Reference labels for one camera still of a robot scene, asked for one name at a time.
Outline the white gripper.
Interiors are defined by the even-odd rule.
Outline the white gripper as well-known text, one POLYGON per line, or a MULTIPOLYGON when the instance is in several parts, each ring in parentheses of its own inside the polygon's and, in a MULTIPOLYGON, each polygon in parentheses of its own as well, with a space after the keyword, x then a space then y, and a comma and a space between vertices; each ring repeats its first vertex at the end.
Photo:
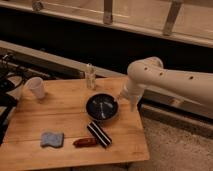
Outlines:
POLYGON ((135 111, 137 108, 136 103, 138 99, 144 94, 146 87, 141 84, 137 84, 133 80, 129 79, 126 84, 123 86, 121 93, 116 96, 116 101, 119 101, 123 98, 130 101, 130 110, 131 112, 135 111))

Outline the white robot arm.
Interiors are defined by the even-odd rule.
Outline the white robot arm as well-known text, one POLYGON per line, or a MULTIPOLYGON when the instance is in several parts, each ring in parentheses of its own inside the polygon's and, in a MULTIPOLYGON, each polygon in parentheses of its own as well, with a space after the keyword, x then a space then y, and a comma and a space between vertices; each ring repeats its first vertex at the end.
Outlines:
POLYGON ((129 100, 131 109, 134 109, 138 98, 150 86, 175 93, 213 110, 212 73, 165 69, 158 57, 136 60, 127 68, 127 81, 118 97, 129 100))

